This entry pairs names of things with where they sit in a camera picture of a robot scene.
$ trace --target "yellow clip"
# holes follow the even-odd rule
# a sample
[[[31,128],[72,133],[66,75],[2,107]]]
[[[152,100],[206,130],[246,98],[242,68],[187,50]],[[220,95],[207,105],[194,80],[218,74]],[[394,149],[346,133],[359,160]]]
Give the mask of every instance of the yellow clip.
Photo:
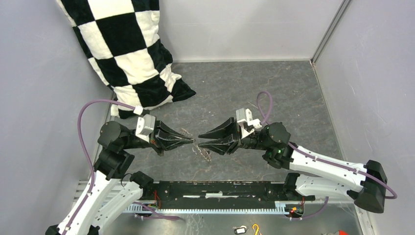
[[[255,231],[255,235],[258,235],[258,233],[259,235],[262,235],[262,233],[259,231],[259,226],[257,224],[252,225],[252,229]]]

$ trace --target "black and white checkered fabric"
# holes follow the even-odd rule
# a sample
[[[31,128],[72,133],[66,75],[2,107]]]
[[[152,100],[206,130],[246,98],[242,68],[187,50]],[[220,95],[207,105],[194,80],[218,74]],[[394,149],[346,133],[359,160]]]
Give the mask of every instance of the black and white checkered fabric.
[[[171,71],[158,35],[159,0],[57,0],[95,72],[117,100],[153,109],[196,93]],[[132,111],[113,106],[111,115]]]

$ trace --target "cable connector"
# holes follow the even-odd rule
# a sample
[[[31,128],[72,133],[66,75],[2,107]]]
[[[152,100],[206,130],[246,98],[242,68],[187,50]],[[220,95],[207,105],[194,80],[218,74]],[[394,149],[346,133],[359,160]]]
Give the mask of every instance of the cable connector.
[[[137,115],[141,115],[143,112],[144,108],[137,105],[136,108],[134,109],[133,113],[137,114]]]

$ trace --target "gray floor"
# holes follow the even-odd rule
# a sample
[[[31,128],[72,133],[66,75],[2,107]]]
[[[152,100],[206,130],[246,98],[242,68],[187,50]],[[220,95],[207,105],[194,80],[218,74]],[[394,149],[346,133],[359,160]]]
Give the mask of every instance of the gray floor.
[[[262,90],[274,98],[270,121],[282,121],[291,141],[310,150],[341,158],[333,126],[322,93],[309,62],[211,62],[178,63],[172,66],[197,95],[169,103],[152,111],[176,131],[198,134],[235,116],[239,108],[250,108],[261,119],[256,96]],[[266,110],[264,96],[261,106]],[[137,119],[118,120],[135,128]],[[141,170],[154,180],[276,180],[287,170],[274,169],[262,159],[262,151],[238,149],[232,155],[201,154],[195,145],[166,152],[163,157],[150,149],[130,150],[135,160],[129,172]]]
[[[321,205],[306,205],[306,214],[317,211]],[[264,235],[321,235],[339,230],[350,235],[361,235],[353,204],[329,204],[316,217],[303,221],[289,221],[284,215],[269,214],[175,214],[183,221],[153,219],[141,221],[132,214],[120,215],[105,235],[232,235],[234,227],[246,226],[246,235],[254,235],[253,224]]]

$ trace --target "light gray wall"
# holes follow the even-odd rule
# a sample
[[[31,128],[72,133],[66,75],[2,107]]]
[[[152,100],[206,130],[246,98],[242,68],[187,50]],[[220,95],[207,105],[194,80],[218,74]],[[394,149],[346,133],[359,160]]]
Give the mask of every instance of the light gray wall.
[[[310,59],[341,0],[160,0],[175,61]]]
[[[317,61],[345,157],[381,162],[398,193],[374,215],[381,235],[415,228],[414,10],[413,0],[353,1]]]
[[[87,176],[78,112],[110,92],[55,1],[1,1],[0,29],[0,234],[45,234]],[[97,104],[85,112],[91,153],[107,110]]]

